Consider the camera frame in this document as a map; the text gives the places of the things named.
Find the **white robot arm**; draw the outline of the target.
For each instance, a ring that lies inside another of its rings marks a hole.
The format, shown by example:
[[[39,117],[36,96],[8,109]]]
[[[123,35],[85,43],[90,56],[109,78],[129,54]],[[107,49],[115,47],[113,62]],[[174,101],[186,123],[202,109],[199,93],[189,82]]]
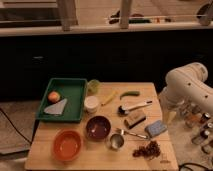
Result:
[[[185,101],[191,101],[213,115],[213,88],[205,84],[207,78],[208,70],[199,62],[172,69],[166,74],[166,86],[158,95],[165,124]]]

